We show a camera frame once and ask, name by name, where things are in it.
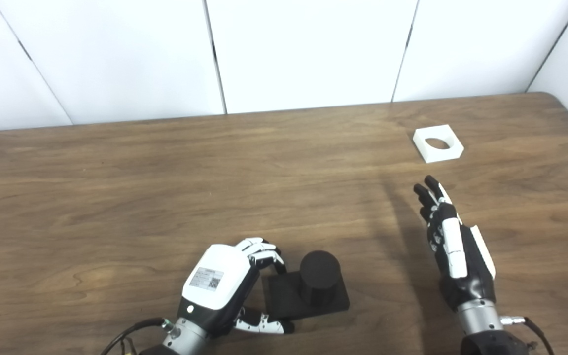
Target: panel seam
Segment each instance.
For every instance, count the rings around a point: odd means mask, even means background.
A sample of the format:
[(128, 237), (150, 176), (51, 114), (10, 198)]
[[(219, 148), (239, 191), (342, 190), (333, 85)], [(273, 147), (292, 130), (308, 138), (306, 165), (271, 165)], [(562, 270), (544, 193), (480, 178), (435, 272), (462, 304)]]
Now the panel seam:
[(216, 79), (218, 79), (218, 90), (220, 98), (223, 101), (223, 112), (227, 114), (227, 101), (225, 100), (225, 90), (223, 89), (223, 78), (220, 76), (220, 67), (218, 65), (218, 55), (216, 54), (216, 45), (214, 45), (214, 34), (212, 32), (212, 23), (210, 22), (210, 10), (208, 9), (207, 0), (203, 0), (203, 9), (205, 10), (205, 23), (207, 32), (210, 36), (210, 44), (212, 45), (212, 56), (214, 57), (214, 68), (216, 69)]
[(396, 97), (396, 90), (398, 88), (398, 81), (400, 80), (400, 74), (402, 72), (402, 65), (404, 63), (404, 57), (406, 56), (406, 49), (409, 47), (409, 41), (411, 40), (411, 34), (413, 32), (413, 24), (415, 23), (415, 16), (418, 14), (418, 6), (420, 5), (420, 0), (415, 3), (415, 9), (413, 10), (413, 18), (411, 20), (411, 27), (409, 27), (409, 34), (406, 36), (406, 42), (404, 43), (404, 51), (402, 59), (400, 59), (400, 67), (398, 67), (398, 74), (396, 75), (396, 83), (394, 84), (394, 91), (391, 93), (391, 103), (394, 102)]
[(32, 57), (30, 57), (30, 54), (27, 52), (27, 50), (25, 49), (25, 46), (22, 44), (21, 40), (19, 39), (19, 36), (16, 35), (16, 32), (14, 31), (14, 29), (12, 28), (12, 26), (10, 25), (10, 23), (8, 22), (6, 16), (4, 16), (4, 13), (1, 11), (0, 9), (0, 15), (1, 17), (4, 19), (4, 21), (6, 22), (6, 25), (8, 26), (8, 28), (10, 29), (10, 32), (12, 32), (14, 38), (16, 38), (16, 41), (19, 43), (19, 45), (21, 46), (21, 48), (23, 49), (23, 51), (25, 52), (25, 54), (28, 56), (28, 59), (32, 62), (32, 65), (34, 66), (34, 69), (36, 69), (36, 72), (38, 72), (38, 75), (40, 75), (41, 79), (43, 80), (43, 83), (45, 83), (45, 86), (47, 86), (47, 88), (49, 89), (50, 93), (52, 94), (52, 96), (54, 97), (54, 99), (56, 100), (56, 103), (58, 103), (58, 106), (61, 107), (61, 110), (63, 110), (63, 113), (65, 113), (65, 116), (67, 116), (67, 119), (70, 120), (70, 123), (72, 125), (74, 125), (74, 120), (71, 119), (70, 114), (67, 113), (67, 110), (65, 110), (65, 107), (63, 106), (63, 103), (61, 103), (61, 101), (58, 99), (58, 97), (56, 96), (56, 93), (54, 92), (54, 90), (52, 90), (52, 87), (50, 87), (49, 83), (47, 82), (47, 80), (45, 79), (45, 76), (43, 76), (43, 73), (41, 72), (41, 70), (38, 69), (38, 67), (36, 66), (36, 63), (34, 62), (34, 60), (32, 60)]
[(545, 59), (543, 59), (543, 63), (540, 63), (540, 67), (538, 67), (538, 70), (536, 70), (534, 76), (532, 77), (532, 80), (530, 80), (530, 84), (527, 86), (527, 89), (525, 89), (525, 92), (529, 92), (530, 88), (532, 87), (532, 84), (534, 84), (534, 81), (536, 80), (536, 77), (538, 76), (538, 74), (540, 73), (540, 71), (543, 69), (543, 66), (545, 65), (545, 63), (547, 63), (547, 59), (549, 59), (549, 56), (552, 55), (552, 52), (554, 51), (554, 48), (556, 47), (556, 45), (558, 44), (558, 42), (560, 42), (562, 35), (564, 34), (564, 32), (566, 31), (568, 27), (568, 20), (565, 23), (564, 27), (562, 28), (561, 33), (558, 35), (558, 38), (556, 38), (556, 41), (554, 42), (554, 45), (552, 45), (552, 47), (549, 49), (549, 52), (547, 52)]

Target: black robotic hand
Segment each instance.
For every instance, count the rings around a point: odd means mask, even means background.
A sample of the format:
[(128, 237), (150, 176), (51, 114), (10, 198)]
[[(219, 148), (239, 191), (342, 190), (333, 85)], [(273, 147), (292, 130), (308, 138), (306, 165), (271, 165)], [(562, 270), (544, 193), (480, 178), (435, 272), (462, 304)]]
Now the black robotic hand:
[(426, 235), (442, 274), (440, 291), (453, 311), (477, 299), (496, 302), (495, 268), (477, 226), (466, 227), (444, 187), (432, 176), (413, 186), (427, 222)]

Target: wire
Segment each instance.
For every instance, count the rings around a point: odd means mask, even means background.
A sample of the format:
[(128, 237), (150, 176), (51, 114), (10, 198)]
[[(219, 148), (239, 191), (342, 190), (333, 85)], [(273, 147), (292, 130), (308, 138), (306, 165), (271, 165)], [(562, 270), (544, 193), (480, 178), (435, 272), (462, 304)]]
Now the wire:
[(151, 319), (145, 319), (143, 321), (138, 321), (137, 323), (133, 324), (133, 326), (131, 326), (130, 328), (124, 330), (124, 332), (119, 333), (119, 335), (117, 335), (117, 337), (115, 337), (115, 339), (113, 339), (106, 346), (106, 348), (104, 348), (104, 350), (100, 353), (100, 355), (107, 355), (108, 352), (111, 351), (111, 349), (113, 349), (113, 346), (115, 346), (119, 342), (122, 342), (124, 338), (126, 338), (126, 335), (129, 335), (130, 333), (133, 333), (136, 330), (142, 328), (148, 328), (149, 326), (162, 326), (162, 324), (164, 324), (165, 321), (166, 319), (163, 318), (151, 318)]
[(549, 344), (549, 342), (547, 341), (547, 338), (545, 337), (545, 333), (543, 333), (543, 331), (540, 330), (538, 325), (536, 325), (536, 323), (534, 323), (528, 317), (525, 317), (525, 323), (523, 323), (523, 324), (525, 324), (525, 326), (527, 326), (527, 328), (532, 329), (532, 332), (534, 332), (534, 333), (536, 333), (536, 335), (538, 335), (538, 337), (543, 341), (543, 344), (545, 344), (545, 348), (547, 349), (547, 352), (549, 353), (549, 355), (554, 355), (554, 349), (552, 349), (551, 344)]
[(126, 339), (129, 348), (131, 348), (131, 355), (137, 355), (137, 349), (135, 349), (135, 344), (133, 344), (133, 340), (129, 337), (126, 337), (124, 339)]

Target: wood grain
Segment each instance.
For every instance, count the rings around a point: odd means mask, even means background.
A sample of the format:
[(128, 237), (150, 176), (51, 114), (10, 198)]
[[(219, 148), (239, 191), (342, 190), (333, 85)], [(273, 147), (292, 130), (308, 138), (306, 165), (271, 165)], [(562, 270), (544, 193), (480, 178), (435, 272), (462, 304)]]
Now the wood grain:
[[(446, 123), (464, 155), (424, 164), (413, 131)], [(499, 311), (568, 355), (568, 113), (546, 94), (0, 132), (0, 354), (96, 354), (173, 317), (203, 251), (248, 236), (291, 270), (334, 254), (351, 308), (208, 354), (457, 354), (412, 193), (427, 174), (480, 226)], [(248, 303), (262, 302), (258, 283)]]

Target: white block with hole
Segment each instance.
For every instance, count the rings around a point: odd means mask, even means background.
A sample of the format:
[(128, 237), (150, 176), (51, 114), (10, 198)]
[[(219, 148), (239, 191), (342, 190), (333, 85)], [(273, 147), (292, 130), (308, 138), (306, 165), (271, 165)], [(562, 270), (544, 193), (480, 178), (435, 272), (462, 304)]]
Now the white block with hole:
[[(426, 142), (427, 139), (441, 140), (448, 145), (448, 148), (435, 148)], [(418, 128), (415, 130), (415, 133), (413, 133), (413, 143), (415, 143), (424, 162), (427, 164), (457, 159), (464, 152), (464, 146), (448, 124)]]

